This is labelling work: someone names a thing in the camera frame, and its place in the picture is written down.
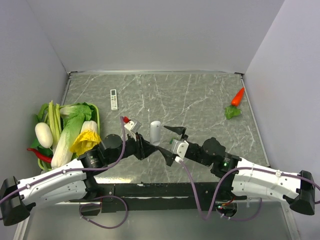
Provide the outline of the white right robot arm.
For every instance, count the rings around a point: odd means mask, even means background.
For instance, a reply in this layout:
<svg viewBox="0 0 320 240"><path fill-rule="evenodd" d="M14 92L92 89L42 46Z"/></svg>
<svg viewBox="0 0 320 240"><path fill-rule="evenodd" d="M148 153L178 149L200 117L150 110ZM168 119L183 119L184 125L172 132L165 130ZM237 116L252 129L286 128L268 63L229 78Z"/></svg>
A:
<svg viewBox="0 0 320 240"><path fill-rule="evenodd" d="M318 204L315 191L319 185L308 171L285 172L250 162L243 157L226 152L220 142L211 137L202 145L188 141L183 126L165 126L180 139L173 139L169 159L183 165L184 159L192 160L207 167L218 177L210 204L213 209L218 194L223 199L245 196L247 198L271 199L286 202L296 213L313 216Z"/></svg>

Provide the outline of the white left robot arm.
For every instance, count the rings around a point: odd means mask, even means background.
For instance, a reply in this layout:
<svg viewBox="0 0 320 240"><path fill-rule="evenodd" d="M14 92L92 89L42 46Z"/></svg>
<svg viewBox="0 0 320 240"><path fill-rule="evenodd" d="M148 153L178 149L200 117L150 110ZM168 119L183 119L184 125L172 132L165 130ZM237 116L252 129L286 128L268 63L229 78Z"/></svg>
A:
<svg viewBox="0 0 320 240"><path fill-rule="evenodd" d="M150 144L140 134L136 137L110 134L93 149L55 170L24 180L8 177L0 188L1 221L5 226L22 222L30 216L32 208L40 202L48 203L48 194L60 188L71 192L72 200L95 200L99 188L86 182L93 181L94 176L114 167L123 158L135 156L144 160L158 151L158 146Z"/></svg>

